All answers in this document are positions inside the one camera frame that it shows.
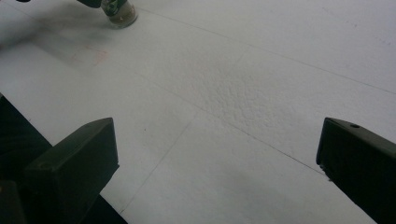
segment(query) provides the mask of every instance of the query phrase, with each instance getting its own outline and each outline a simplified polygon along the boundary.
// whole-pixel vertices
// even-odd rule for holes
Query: small jar
[[[101,8],[116,28],[127,27],[137,18],[134,5],[128,0],[102,0]]]

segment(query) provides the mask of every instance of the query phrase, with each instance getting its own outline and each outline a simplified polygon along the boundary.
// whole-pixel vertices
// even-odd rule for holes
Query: white surface
[[[0,1],[0,92],[52,143],[115,120],[133,223],[374,223],[315,165],[325,117],[396,142],[393,1]]]

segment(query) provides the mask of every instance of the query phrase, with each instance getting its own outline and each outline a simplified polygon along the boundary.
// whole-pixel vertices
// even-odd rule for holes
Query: glass jar
[[[101,8],[116,28],[127,27],[137,18],[134,5],[128,0],[102,0]]]

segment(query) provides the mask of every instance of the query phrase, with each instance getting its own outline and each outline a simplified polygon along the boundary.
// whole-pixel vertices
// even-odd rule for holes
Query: black object
[[[29,163],[25,178],[23,170]],[[24,220],[28,224],[73,220],[81,224],[125,224],[99,195],[117,168],[112,119],[84,125],[51,148],[27,119],[5,97],[0,97],[1,224],[24,224]]]
[[[79,223],[118,169],[112,119],[86,124],[25,169],[47,223]]]
[[[0,180],[0,221],[9,224],[26,224],[17,184]]]
[[[396,223],[396,145],[359,125],[326,118],[317,164],[377,223]]]
[[[5,98],[0,98],[0,179],[23,185],[23,169],[52,145]]]

